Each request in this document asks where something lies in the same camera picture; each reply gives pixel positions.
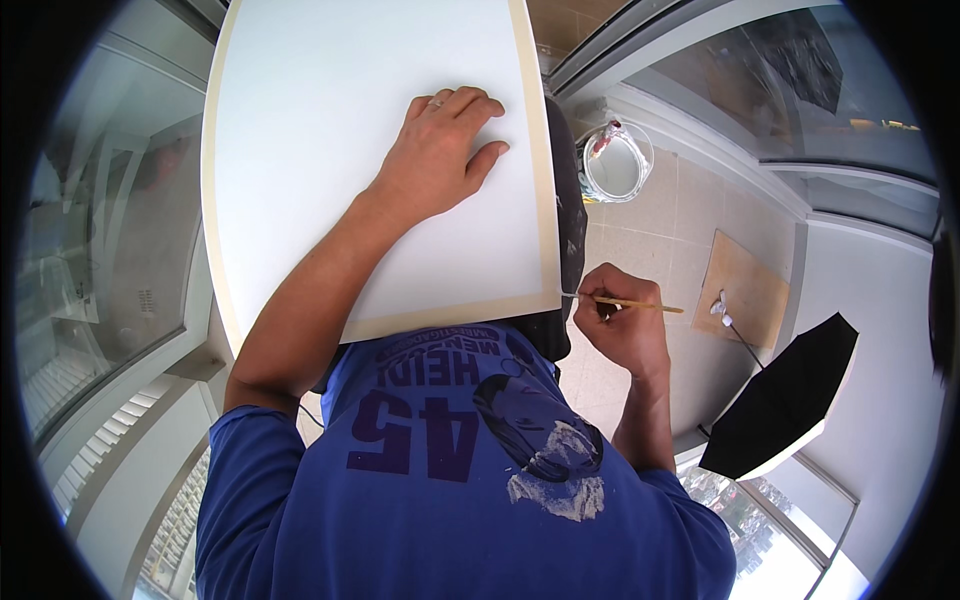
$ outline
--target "cable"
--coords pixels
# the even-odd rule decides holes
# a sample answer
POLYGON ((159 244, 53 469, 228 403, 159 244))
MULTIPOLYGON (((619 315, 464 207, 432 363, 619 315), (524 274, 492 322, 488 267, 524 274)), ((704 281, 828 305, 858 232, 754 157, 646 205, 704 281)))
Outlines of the cable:
POLYGON ((733 324, 730 324, 730 329, 733 330, 733 333, 736 334, 736 337, 740 338, 740 342, 743 343, 743 347, 746 348, 748 352, 750 352, 750 355, 754 357, 754 360, 756 360, 756 363, 760 365, 760 370, 763 371, 763 363, 760 362, 759 358, 756 358, 756 354, 754 354, 754 349, 750 348, 750 345, 747 344, 747 341, 743 339, 743 336, 740 335, 740 332, 736 330, 736 327, 734 327, 733 324))
POLYGON ((309 417, 310 420, 312 420, 313 422, 317 423, 317 426, 318 426, 318 427, 320 427, 320 428, 321 428, 322 430, 324 430, 324 431, 326 430, 326 427, 324 427, 324 425, 323 425, 321 422, 319 422, 316 417, 313 416, 313 413, 311 413, 310 411, 306 410, 306 407, 305 407, 305 406, 303 406, 302 404, 300 404, 299 407, 302 409, 302 411, 303 411, 304 413, 306 413, 306 416, 309 417))

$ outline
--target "blue t-shirt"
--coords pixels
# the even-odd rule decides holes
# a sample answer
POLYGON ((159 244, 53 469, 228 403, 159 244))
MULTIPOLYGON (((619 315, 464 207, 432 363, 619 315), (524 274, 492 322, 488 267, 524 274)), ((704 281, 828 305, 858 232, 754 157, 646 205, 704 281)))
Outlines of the blue t-shirt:
POLYGON ((634 471, 515 330, 354 344, 304 451, 241 406, 210 429, 199 596, 726 598, 727 529, 666 470, 634 471))

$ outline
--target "paint can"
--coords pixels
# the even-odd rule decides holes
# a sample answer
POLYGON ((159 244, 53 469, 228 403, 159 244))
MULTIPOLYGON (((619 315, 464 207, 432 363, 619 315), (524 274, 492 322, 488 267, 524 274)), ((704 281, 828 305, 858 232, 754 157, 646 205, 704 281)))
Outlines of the paint can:
POLYGON ((632 200, 653 168, 654 146, 647 133, 633 123, 611 119, 587 132, 577 144, 577 179, 585 203, 632 200), (637 138, 646 143, 646 154, 637 138))

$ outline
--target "number 45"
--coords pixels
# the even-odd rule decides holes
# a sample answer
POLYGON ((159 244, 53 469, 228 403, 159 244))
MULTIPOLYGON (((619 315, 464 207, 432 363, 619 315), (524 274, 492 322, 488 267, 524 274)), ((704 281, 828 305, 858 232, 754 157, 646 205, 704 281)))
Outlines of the number 45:
MULTIPOLYGON (((353 437, 358 442, 383 441, 380 452, 350 452, 347 468, 372 470, 381 473, 410 473, 410 441, 413 428, 387 422, 377 427, 380 406, 387 406, 387 414, 401 419, 412 419, 413 410, 403 398, 379 390, 371 390, 360 400, 353 437)), ((430 479, 466 483, 473 462, 479 419, 473 411, 450 412, 445 397, 428 397, 420 418, 426 421, 426 476, 430 479), (453 442, 453 422, 460 422, 460 435, 453 442)))

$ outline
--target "blank canvas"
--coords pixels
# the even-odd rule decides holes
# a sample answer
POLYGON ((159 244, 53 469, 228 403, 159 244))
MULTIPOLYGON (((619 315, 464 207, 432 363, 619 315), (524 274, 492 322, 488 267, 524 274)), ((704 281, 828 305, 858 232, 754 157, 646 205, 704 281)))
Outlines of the blank canvas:
MULTIPOLYGON (((237 352, 283 278, 376 175, 414 96, 477 85, 511 150, 483 188, 405 235, 343 341, 560 307, 553 172, 522 0, 234 0, 204 114, 204 232, 237 352)), ((336 294, 335 287, 329 293, 336 294)))

